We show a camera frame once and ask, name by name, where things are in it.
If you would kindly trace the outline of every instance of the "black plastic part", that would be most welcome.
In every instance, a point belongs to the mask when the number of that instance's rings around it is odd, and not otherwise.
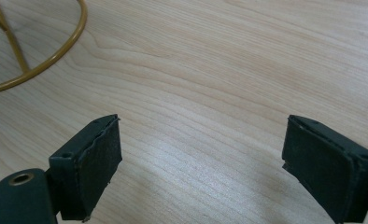
[[[312,120],[291,115],[282,154],[335,223],[363,222],[368,210],[368,149]]]
[[[0,224],[55,224],[44,171],[30,169],[0,181]]]
[[[47,171],[54,211],[86,220],[122,161],[119,118],[96,119],[50,156]]]

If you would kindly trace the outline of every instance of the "wooden table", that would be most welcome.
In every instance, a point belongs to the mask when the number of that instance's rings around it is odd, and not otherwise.
[[[289,114],[368,148],[368,1],[87,3],[77,44],[0,92],[0,180],[48,169],[88,122],[116,113],[123,162],[89,223],[333,223],[281,151]],[[0,4],[29,64],[79,15],[75,1]],[[19,69],[3,37],[0,79]]]

